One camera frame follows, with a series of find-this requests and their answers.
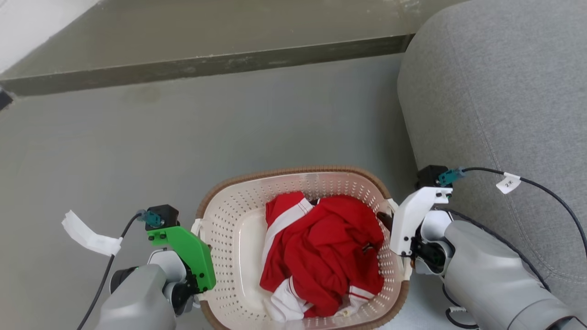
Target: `laundry basket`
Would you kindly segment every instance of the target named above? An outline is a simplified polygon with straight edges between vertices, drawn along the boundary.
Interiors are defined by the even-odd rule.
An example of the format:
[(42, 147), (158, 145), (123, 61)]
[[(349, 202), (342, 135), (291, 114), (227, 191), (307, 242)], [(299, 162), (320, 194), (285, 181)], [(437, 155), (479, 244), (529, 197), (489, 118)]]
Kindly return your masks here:
[(373, 329), (391, 320), (404, 304), (411, 270), (389, 250), (389, 231), (379, 251), (384, 286), (379, 295), (350, 316), (306, 318), (280, 323), (266, 314), (262, 300), (271, 292), (259, 286), (265, 241), (265, 203), (275, 196), (302, 191), (308, 200), (349, 195), (374, 212), (395, 211), (397, 204), (370, 173), (353, 167), (305, 167), (269, 171), (227, 180), (214, 187), (197, 212), (192, 232), (211, 246), (217, 284), (198, 296), (216, 329)]

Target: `basket rim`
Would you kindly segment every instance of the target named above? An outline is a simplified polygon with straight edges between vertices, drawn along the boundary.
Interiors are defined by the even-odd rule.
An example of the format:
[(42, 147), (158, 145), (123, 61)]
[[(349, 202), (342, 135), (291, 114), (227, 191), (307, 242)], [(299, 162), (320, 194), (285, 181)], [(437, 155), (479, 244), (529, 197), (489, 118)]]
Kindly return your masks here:
[[(379, 191), (381, 192), (381, 194), (383, 195), (383, 197), (385, 199), (391, 198), (391, 196), (389, 194), (389, 190), (387, 190), (387, 187), (385, 187), (385, 185), (383, 184), (383, 182), (381, 182), (381, 180), (379, 180), (379, 178), (377, 178), (376, 176), (374, 176), (370, 172), (368, 172), (364, 169), (360, 169), (358, 167), (353, 167), (353, 166), (291, 167), (288, 169), (262, 171), (262, 172), (258, 172), (258, 173), (254, 173), (254, 174), (247, 174), (244, 176), (238, 176), (238, 177), (234, 177), (232, 179), (228, 179), (228, 180), (224, 180), (224, 181), (220, 182), (219, 184), (217, 184), (215, 187), (213, 187), (206, 194), (204, 199), (202, 199), (202, 202), (200, 203), (200, 206), (198, 207), (198, 210), (196, 212), (195, 217), (202, 218), (204, 216), (204, 212), (206, 211), (206, 208), (208, 207), (212, 198), (214, 198), (214, 196), (216, 196), (216, 194), (218, 194), (218, 192), (220, 192), (221, 190), (223, 190), (229, 186), (232, 186), (232, 185), (235, 185), (238, 183), (243, 183), (246, 181), (264, 179), (267, 177), (283, 176), (283, 175), (288, 175), (288, 174), (324, 173), (324, 172), (345, 172), (345, 173), (358, 174), (360, 176), (367, 178), (369, 181), (371, 181), (377, 187), (377, 189), (379, 189)], [(406, 302), (409, 286), (410, 286), (409, 281), (407, 281), (407, 280), (402, 281), (402, 285), (400, 287), (400, 292), (399, 292), (399, 295), (397, 297), (396, 302), (389, 309), (389, 311), (387, 311), (385, 314), (383, 314), (380, 318), (375, 319), (373, 321), (365, 322), (362, 324), (357, 324), (357, 325), (352, 325), (352, 326), (344, 326), (344, 327), (338, 328), (338, 329), (370, 330), (370, 329), (378, 328), (378, 327), (388, 323), (391, 319), (393, 319), (397, 315), (397, 313), (399, 313), (399, 311), (402, 309), (404, 303)], [(204, 314), (204, 316), (206, 317), (208, 322), (214, 327), (214, 329), (222, 329), (222, 330), (228, 329), (228, 330), (230, 330), (224, 324), (222, 324), (222, 322), (220, 322), (218, 320), (218, 318), (216, 318), (216, 316), (212, 312), (212, 309), (210, 308), (210, 304), (208, 303), (208, 301), (201, 301), (200, 306), (201, 306), (202, 313)]]

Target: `green bracket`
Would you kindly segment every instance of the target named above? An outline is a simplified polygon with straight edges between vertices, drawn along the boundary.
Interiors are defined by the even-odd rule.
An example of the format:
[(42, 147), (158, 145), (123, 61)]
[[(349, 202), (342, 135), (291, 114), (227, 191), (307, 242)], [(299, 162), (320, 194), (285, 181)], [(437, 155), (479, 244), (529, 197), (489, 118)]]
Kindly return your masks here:
[(216, 285), (216, 275), (212, 266), (210, 247), (200, 238), (181, 226), (154, 229), (147, 232), (153, 246), (169, 244), (181, 260), (191, 269), (204, 292)]

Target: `concrete floor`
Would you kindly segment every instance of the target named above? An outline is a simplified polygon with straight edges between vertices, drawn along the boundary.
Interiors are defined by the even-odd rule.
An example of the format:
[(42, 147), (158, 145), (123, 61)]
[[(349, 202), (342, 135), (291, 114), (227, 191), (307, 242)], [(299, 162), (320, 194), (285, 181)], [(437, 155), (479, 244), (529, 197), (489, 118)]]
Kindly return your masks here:
[[(402, 200), (416, 166), (396, 95), (400, 61), (389, 55), (17, 100), (0, 112), (2, 328), (73, 329), (85, 313), (107, 257), (65, 233), (60, 222), (70, 209), (117, 237), (136, 210), (169, 203), (189, 228), (220, 181), (316, 164), (363, 167)], [(113, 270), (144, 264), (153, 250), (135, 224)], [(452, 328), (439, 283), (413, 285), (391, 325)], [(210, 327), (199, 311), (178, 323)]]

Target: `gray sofa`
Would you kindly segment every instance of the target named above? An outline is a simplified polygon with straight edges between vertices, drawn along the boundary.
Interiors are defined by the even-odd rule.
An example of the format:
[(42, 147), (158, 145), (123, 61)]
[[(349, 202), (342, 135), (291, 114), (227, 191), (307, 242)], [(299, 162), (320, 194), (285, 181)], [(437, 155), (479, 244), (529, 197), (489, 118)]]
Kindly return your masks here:
[[(419, 168), (499, 169), (550, 188), (587, 228), (587, 2), (471, 0), (434, 15), (404, 56), (398, 93)], [(587, 308), (587, 258), (569, 214), (491, 173), (451, 207), (518, 247), (552, 292)]]

